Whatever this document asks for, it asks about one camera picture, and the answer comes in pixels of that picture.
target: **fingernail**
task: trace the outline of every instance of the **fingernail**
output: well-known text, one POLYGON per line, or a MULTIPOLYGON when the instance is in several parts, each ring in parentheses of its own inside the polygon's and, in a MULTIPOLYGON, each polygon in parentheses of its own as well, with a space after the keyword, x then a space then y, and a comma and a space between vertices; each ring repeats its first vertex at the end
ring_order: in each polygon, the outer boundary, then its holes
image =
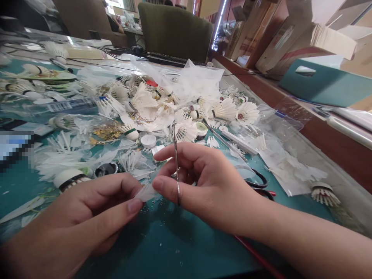
POLYGON ((142 201, 140 199, 130 200, 128 203, 128 212, 129 214, 137 213, 142 208, 142 201))
POLYGON ((162 179, 155 179, 153 182, 152 182, 152 188, 154 188, 154 190, 156 192, 161 192, 162 189, 163 189, 163 180, 162 179))

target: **hand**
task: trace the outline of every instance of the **hand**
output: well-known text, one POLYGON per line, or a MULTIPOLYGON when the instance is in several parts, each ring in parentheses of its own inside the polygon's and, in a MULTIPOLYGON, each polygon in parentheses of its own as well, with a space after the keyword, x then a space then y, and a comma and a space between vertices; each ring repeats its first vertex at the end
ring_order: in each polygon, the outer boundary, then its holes
POLYGON ((141 187, 129 174, 113 174, 68 189, 2 247, 12 277, 72 277, 140 211, 133 197, 141 187))
MULTIPOLYGON (((178 143, 180 203, 209 225, 230 234, 255 238, 260 218, 269 202, 257 194, 241 178, 224 154, 196 143, 178 143), (196 181, 197 187, 191 186, 196 181)), ((169 145, 155 154, 156 161, 174 157, 169 145)), ((177 204, 177 181, 171 178, 176 171, 175 158, 170 159, 153 180, 153 188, 177 204)))

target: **keyboard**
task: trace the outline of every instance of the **keyboard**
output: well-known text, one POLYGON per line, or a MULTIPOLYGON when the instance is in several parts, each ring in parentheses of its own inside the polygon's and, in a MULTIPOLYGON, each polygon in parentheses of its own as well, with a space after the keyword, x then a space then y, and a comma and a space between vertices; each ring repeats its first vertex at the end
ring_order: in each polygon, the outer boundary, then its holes
MULTIPOLYGON (((162 65, 170 65, 175 67, 181 67, 183 68, 186 65, 187 59, 173 57, 165 54, 155 53, 155 52, 149 52, 147 55, 147 59, 150 62, 162 64, 162 65)), ((204 62, 194 62, 195 65, 198 66, 205 66, 204 62)))

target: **green chair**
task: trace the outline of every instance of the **green chair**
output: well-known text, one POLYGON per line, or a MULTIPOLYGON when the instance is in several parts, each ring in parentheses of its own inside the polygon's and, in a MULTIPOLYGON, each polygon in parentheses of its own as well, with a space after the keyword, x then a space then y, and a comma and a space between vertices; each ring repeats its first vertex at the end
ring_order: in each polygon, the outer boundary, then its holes
POLYGON ((146 51, 205 61, 212 24, 192 13, 166 5, 138 4, 146 51))

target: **left hand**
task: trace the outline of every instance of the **left hand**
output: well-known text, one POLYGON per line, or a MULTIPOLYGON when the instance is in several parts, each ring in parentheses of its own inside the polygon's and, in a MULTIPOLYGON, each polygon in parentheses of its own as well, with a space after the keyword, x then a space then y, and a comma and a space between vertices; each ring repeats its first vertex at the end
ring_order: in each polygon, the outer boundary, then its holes
POLYGON ((79 183, 6 242, 11 277, 70 278, 91 254, 107 252, 140 211, 141 184, 129 174, 79 183))

